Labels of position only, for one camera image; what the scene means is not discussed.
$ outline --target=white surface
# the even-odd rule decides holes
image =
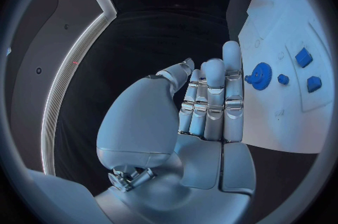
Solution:
[[[244,83],[243,142],[294,153],[319,153],[332,118],[334,98],[331,55],[323,30],[306,0],[252,0],[239,34],[244,75],[265,62],[272,67],[269,87]],[[313,62],[302,69],[295,55],[308,48]],[[284,86],[277,76],[289,76]],[[308,93],[306,80],[322,79]]]

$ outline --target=curved light strip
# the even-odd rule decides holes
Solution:
[[[45,174],[55,175],[54,167],[54,137],[60,107],[67,87],[77,70],[79,63],[86,55],[98,36],[108,26],[107,18],[101,14],[81,34],[70,49],[61,67],[56,73],[52,87],[49,91],[45,111],[42,119],[41,132],[41,158]]]

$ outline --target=blue cube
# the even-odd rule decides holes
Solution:
[[[312,76],[308,78],[308,92],[312,93],[322,86],[322,81],[320,78]]]
[[[296,55],[296,60],[302,68],[305,68],[313,61],[311,54],[306,48],[301,49],[301,51]]]

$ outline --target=blue gear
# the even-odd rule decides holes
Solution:
[[[272,69],[271,66],[261,62],[252,71],[250,76],[245,76],[244,80],[252,84],[254,89],[262,91],[269,86],[272,79]]]

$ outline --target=blue knob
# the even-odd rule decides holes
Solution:
[[[301,49],[301,51],[296,55],[296,60],[302,68],[305,68],[313,61],[310,52],[308,52],[306,48]]]
[[[290,79],[288,78],[288,76],[285,76],[283,74],[278,76],[278,82],[284,85],[287,85],[289,83]]]
[[[308,78],[308,92],[312,93],[322,86],[322,81],[320,78],[312,76]]]
[[[269,86],[272,78],[271,66],[261,62],[252,71],[250,76],[245,76],[244,80],[252,84],[253,88],[259,91],[266,89]]]

